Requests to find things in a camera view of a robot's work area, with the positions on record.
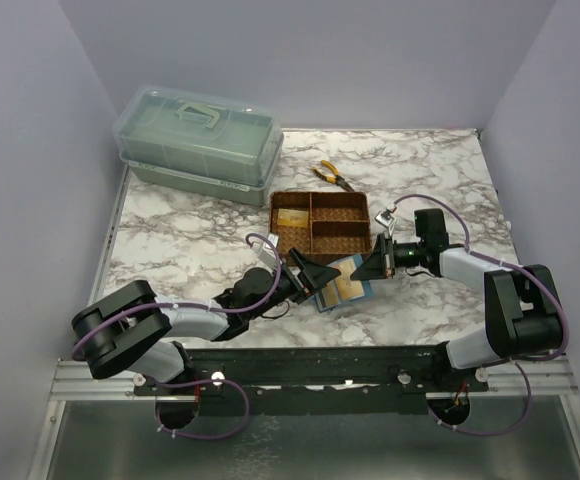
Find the blue leather card holder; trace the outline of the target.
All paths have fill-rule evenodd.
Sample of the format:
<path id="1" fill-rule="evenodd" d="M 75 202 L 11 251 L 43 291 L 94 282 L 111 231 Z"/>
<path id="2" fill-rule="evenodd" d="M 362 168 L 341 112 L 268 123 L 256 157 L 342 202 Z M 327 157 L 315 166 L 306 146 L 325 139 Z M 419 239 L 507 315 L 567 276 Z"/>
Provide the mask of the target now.
<path id="1" fill-rule="evenodd" d="M 340 275 L 315 295 L 315 305 L 319 313 L 368 299 L 374 295 L 369 281 L 351 279 L 351 275 L 362 262 L 362 256 L 355 254 L 329 264 L 329 267 L 338 270 Z"/>

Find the gold credit card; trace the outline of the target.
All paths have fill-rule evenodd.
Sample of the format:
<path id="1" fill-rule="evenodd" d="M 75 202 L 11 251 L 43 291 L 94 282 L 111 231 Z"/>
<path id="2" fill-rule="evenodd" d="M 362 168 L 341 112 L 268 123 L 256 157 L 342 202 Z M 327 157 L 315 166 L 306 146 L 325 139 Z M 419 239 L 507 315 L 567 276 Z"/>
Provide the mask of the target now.
<path id="1" fill-rule="evenodd" d="M 335 281 L 329 282 L 318 292 L 316 303 L 320 311 L 327 311 L 336 308 L 341 303 Z"/>
<path id="2" fill-rule="evenodd" d="M 277 224 L 283 227 L 307 228 L 309 211 L 280 208 L 277 214 Z"/>
<path id="3" fill-rule="evenodd" d="M 351 279 L 348 274 L 342 273 L 335 282 L 341 302 L 350 302 L 365 296 L 363 283 Z"/>

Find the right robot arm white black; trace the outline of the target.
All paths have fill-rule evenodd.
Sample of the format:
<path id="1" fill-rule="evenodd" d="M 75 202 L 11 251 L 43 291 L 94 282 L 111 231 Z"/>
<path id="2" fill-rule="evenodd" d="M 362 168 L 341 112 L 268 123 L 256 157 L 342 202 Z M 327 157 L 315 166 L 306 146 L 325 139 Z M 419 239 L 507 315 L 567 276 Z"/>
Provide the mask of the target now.
<path id="1" fill-rule="evenodd" d="M 564 345 L 565 321 L 546 267 L 520 267 L 488 259 L 451 243 L 440 209 L 414 213 L 415 242 L 393 239 L 396 220 L 391 210 L 377 214 L 375 221 L 384 232 L 351 274 L 353 280 L 383 280 L 399 270 L 416 268 L 420 273 L 459 282 L 483 295 L 483 325 L 438 348 L 443 369 L 466 370 L 521 357 L 540 358 Z"/>

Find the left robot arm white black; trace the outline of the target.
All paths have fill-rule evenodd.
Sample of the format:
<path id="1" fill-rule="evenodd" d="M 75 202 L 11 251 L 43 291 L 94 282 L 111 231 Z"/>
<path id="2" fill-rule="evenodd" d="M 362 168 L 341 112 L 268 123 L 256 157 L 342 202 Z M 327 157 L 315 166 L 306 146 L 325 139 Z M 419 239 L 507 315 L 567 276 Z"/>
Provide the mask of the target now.
<path id="1" fill-rule="evenodd" d="M 91 376 L 107 379 L 132 371 L 168 383 L 183 375 L 183 348 L 166 337 L 224 342 L 245 333 L 250 322 L 281 303 L 301 304 L 340 276 L 297 249 L 293 273 L 280 257 L 268 271 L 253 267 L 232 287 L 206 301 L 159 296 L 146 280 L 133 281 L 76 314 L 71 358 L 87 363 Z"/>

